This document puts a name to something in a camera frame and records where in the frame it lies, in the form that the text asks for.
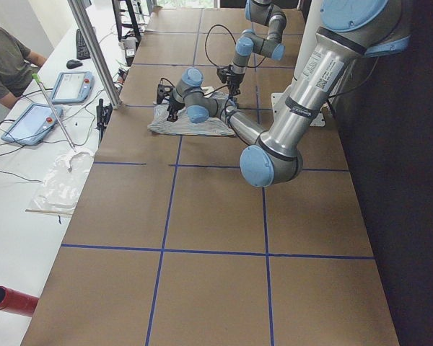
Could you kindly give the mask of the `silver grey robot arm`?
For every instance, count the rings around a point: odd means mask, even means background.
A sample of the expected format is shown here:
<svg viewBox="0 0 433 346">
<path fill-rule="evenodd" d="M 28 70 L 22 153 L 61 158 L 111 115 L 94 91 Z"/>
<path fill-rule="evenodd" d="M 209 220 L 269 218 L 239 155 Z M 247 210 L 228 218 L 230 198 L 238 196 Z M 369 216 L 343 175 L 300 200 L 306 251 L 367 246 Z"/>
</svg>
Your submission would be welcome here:
<svg viewBox="0 0 433 346">
<path fill-rule="evenodd" d="M 193 123 L 216 117 L 233 129 L 247 145 L 240 169 L 252 186 L 288 182 L 302 169 L 297 144 L 349 64 L 407 48 L 412 8 L 411 1 L 323 1 L 316 46 L 277 102 L 269 129 L 249 119 L 231 99 L 206 97 L 201 87 L 204 77 L 197 68 L 186 69 L 176 84 L 159 85 L 157 101 L 168 102 L 170 122 L 185 110 Z"/>
<path fill-rule="evenodd" d="M 246 1 L 245 18 L 252 23 L 266 27 L 268 31 L 267 36 L 263 37 L 252 29 L 244 30 L 235 43 L 232 62 L 220 77 L 222 82 L 228 85 L 231 97 L 240 93 L 240 85 L 253 53 L 280 61 L 285 51 L 282 36 L 287 19 L 279 6 L 271 1 Z"/>
</svg>

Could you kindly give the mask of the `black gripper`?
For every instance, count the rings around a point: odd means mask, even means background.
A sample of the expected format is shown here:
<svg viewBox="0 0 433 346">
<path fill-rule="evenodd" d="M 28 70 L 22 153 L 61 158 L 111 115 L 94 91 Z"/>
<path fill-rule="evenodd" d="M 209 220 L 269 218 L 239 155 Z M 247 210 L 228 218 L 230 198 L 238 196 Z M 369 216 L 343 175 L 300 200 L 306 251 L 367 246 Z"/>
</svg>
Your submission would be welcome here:
<svg viewBox="0 0 433 346">
<path fill-rule="evenodd" d="M 177 97 L 172 93 L 169 97 L 169 105 L 167 108 L 168 116 L 167 121 L 177 121 L 178 111 L 183 108 L 183 103 L 180 102 Z"/>
<path fill-rule="evenodd" d="M 229 83 L 227 85 L 228 88 L 228 97 L 230 100 L 235 101 L 237 95 L 239 94 L 239 85 L 241 85 L 244 79 L 244 74 L 237 74 L 234 71 L 229 72 Z"/>
</svg>

